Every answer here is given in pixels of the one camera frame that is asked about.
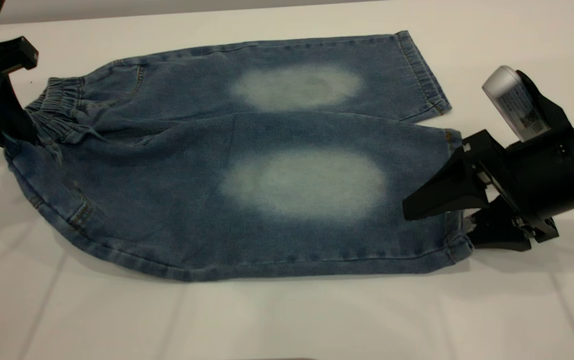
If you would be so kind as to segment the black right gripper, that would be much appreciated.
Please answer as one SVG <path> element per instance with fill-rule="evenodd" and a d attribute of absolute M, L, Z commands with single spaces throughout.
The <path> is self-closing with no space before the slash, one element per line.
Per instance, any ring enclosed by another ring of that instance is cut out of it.
<path fill-rule="evenodd" d="M 492 202 L 489 184 L 499 192 Z M 402 206 L 407 221 L 477 209 L 466 216 L 466 234 L 476 250 L 524 252 L 531 240 L 555 239 L 553 217 L 574 210 L 574 129 L 507 148 L 486 131 L 469 136 Z"/>

